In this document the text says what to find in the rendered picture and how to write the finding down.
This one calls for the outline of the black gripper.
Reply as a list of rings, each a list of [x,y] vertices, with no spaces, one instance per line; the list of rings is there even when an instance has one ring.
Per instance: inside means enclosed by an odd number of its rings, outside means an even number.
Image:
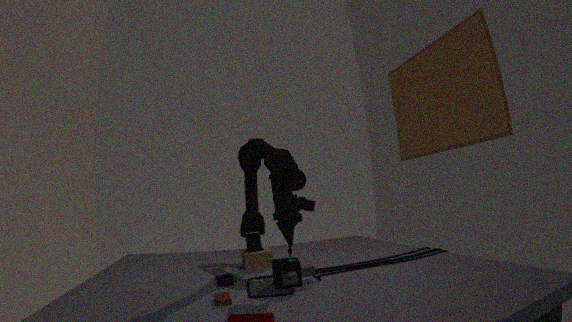
[[[273,220],[280,229],[289,245],[293,245],[294,228],[303,221],[302,214],[296,211],[294,206],[294,195],[292,192],[273,194],[275,212]]]

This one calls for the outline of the red rectangular block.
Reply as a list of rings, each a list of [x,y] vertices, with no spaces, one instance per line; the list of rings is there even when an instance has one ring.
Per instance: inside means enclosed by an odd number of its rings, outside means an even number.
[[[273,313],[229,315],[227,322],[274,322]]]

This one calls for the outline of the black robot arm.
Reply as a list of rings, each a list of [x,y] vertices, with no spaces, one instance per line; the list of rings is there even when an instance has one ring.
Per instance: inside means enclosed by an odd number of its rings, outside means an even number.
[[[249,139],[241,146],[238,158],[239,165],[244,172],[246,190],[246,211],[242,216],[241,236],[247,241],[246,252],[262,251],[264,248],[261,247],[260,235],[265,235],[265,226],[263,216],[258,211],[257,197],[257,171],[261,166],[261,159],[264,159],[264,165],[271,172],[269,179],[273,194],[303,189],[306,176],[298,169],[297,163],[288,150],[274,148],[261,138]],[[301,209],[314,211],[315,201],[306,200],[303,197],[298,199],[295,195],[294,206],[296,211]]]

